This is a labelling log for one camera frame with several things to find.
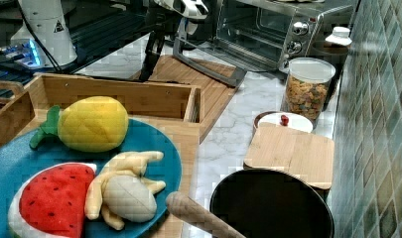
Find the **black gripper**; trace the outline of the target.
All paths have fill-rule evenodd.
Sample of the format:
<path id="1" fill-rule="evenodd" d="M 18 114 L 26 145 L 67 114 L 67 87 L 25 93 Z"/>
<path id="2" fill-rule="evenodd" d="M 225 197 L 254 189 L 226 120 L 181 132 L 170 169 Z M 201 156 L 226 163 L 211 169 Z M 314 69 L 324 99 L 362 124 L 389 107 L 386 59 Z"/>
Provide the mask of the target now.
<path id="1" fill-rule="evenodd" d="M 140 81 L 147 81 L 161 56 L 167 36 L 175 33 L 175 15 L 166 8 L 162 0 L 149 0 L 145 23 L 152 29 L 145 48 L 145 58 L 139 75 Z"/>

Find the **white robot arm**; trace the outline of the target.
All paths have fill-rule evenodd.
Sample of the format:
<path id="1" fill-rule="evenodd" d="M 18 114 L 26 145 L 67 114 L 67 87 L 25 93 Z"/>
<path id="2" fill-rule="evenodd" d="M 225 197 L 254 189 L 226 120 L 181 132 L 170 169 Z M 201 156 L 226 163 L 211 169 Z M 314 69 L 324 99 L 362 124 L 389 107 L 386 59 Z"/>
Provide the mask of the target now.
<path id="1" fill-rule="evenodd" d="M 11 38 L 14 44 L 25 43 L 31 53 L 23 62 L 28 68 L 61 70 L 77 59 L 66 26 L 61 0 L 17 0 L 23 26 Z M 149 0 L 147 23 L 153 27 L 145 49 L 138 81 L 147 81 L 159 60 L 165 37 L 176 31 L 175 19 L 205 20 L 209 10 L 202 0 Z"/>

